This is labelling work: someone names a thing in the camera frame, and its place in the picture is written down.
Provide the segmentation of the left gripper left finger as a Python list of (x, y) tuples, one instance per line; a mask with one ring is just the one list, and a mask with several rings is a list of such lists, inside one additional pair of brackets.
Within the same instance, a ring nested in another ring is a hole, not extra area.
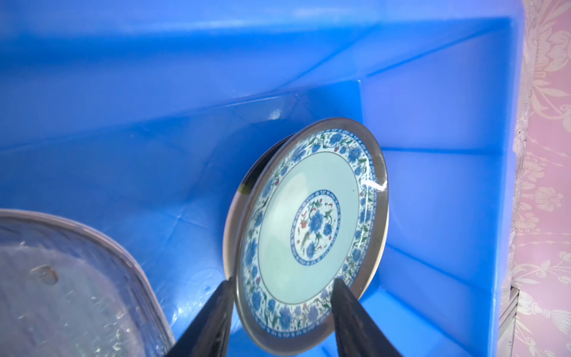
[(234, 300), (235, 279), (232, 277), (221, 282), (166, 356), (226, 356)]

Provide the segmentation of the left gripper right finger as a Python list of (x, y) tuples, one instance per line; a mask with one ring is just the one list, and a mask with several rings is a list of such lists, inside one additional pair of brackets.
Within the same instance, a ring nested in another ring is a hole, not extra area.
[(402, 357), (340, 278), (333, 284), (332, 317), (339, 356)]

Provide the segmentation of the blue floral patterned plate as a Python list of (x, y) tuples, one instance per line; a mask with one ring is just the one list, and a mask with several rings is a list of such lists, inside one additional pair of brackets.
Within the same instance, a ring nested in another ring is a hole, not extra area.
[(389, 213), (385, 158), (362, 123), (321, 120), (268, 150), (242, 180), (224, 237), (226, 274), (254, 343), (291, 356), (327, 339), (334, 281), (366, 292)]

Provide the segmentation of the clear glass plate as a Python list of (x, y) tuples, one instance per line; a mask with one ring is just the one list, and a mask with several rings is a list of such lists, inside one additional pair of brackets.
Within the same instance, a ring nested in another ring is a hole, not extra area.
[(1, 211), (3, 356), (164, 356), (174, 344), (123, 246), (64, 217)]

